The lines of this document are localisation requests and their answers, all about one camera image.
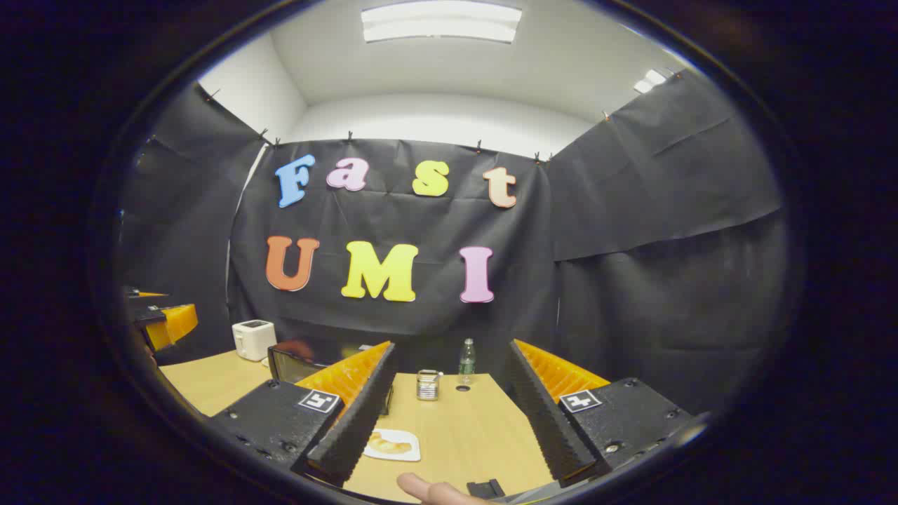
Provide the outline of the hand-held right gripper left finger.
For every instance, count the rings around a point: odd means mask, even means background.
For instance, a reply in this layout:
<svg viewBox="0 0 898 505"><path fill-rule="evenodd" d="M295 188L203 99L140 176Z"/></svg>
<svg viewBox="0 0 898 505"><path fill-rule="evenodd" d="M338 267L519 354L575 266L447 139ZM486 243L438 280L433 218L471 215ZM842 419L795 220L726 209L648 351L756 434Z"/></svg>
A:
<svg viewBox="0 0 898 505"><path fill-rule="evenodd" d="M213 422L265 464L343 486L394 383L394 349L380 343L297 383L269 379Z"/></svg>

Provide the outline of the white toaster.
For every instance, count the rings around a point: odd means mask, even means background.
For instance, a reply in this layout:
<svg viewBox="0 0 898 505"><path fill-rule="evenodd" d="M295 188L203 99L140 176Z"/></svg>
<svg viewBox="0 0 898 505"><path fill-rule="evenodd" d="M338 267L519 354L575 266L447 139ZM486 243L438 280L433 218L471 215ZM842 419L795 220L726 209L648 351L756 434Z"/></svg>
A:
<svg viewBox="0 0 898 505"><path fill-rule="evenodd" d="M278 343L273 323L251 320L232 326L235 351L247 361L259 362L267 358L267 350Z"/></svg>

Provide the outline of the white plate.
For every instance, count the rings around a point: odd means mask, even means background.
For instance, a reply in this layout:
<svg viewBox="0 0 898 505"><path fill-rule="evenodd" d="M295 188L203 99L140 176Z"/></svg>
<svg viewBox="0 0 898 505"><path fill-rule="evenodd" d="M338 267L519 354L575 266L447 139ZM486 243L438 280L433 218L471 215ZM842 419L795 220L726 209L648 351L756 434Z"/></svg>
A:
<svg viewBox="0 0 898 505"><path fill-rule="evenodd" d="M413 445L413 451L392 456L391 454L382 454L381 452L371 450L371 448L368 448L368 444L366 444L363 448L363 454L365 456L401 462L418 462L421 460L420 442L415 434L409 431L402 431L402 429L373 429L373 432L374 431L381 431L384 438L391 439L392 441L410 443Z"/></svg>

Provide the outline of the black electric oven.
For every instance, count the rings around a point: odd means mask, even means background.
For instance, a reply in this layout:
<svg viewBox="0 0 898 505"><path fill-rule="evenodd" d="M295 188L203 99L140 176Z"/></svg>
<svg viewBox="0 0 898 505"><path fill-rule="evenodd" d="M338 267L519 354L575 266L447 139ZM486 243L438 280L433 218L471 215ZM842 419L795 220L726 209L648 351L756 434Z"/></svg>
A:
<svg viewBox="0 0 898 505"><path fill-rule="evenodd" d="M381 364L386 353L394 347L393 342L387 341L375 346L347 349L343 359L327 365L302 357L298 343L283 342L269 347L265 362L269 365L273 380L314 390L302 402L303 405L323 412L325 407L334 405L336 398L340 398L341 406L337 410L342 412L355 402L372 377L375 366Z"/></svg>

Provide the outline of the black backdrop cloth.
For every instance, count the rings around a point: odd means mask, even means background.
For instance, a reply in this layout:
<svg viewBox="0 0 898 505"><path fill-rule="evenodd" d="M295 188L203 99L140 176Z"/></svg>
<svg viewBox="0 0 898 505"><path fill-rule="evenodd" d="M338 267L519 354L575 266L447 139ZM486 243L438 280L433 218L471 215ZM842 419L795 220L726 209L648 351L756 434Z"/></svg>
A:
<svg viewBox="0 0 898 505"><path fill-rule="evenodd" d="M548 164L412 140L260 148L191 90L126 183L123 283L198 309L166 363L233 349L231 325L259 318L314 363L392 341L407 373L455 373L471 338L477 372L508 387L519 339L701 413L772 338L782 199L753 131L696 74Z"/></svg>

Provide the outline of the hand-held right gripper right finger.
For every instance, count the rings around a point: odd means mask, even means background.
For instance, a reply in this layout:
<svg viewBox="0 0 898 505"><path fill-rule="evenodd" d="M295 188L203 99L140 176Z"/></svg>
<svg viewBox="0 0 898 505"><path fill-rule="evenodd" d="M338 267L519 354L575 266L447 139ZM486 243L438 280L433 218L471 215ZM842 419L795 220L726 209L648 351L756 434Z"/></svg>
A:
<svg viewBox="0 0 898 505"><path fill-rule="evenodd" d="M562 487L629 466L693 418L638 378L609 382L519 339L510 344L508 370L516 402Z"/></svg>

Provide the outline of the long ceiling light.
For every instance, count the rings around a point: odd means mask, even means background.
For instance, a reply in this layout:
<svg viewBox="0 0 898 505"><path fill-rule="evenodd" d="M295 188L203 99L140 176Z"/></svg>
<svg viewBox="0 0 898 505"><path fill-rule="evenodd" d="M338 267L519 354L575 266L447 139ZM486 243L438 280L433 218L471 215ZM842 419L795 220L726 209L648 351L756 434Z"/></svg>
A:
<svg viewBox="0 0 898 505"><path fill-rule="evenodd" d="M362 10L366 42L410 38L485 39L512 43L523 10L474 0L414 0Z"/></svg>

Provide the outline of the golden croissant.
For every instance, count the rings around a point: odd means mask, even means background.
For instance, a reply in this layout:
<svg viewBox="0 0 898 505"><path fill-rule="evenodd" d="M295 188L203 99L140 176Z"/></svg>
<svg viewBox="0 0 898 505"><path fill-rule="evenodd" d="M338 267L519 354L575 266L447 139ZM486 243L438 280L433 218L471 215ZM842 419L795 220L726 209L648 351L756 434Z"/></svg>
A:
<svg viewBox="0 0 898 505"><path fill-rule="evenodd" d="M368 448L388 455L401 455L413 451L413 445L408 442L396 442L384 438L381 431L374 431L368 439Z"/></svg>

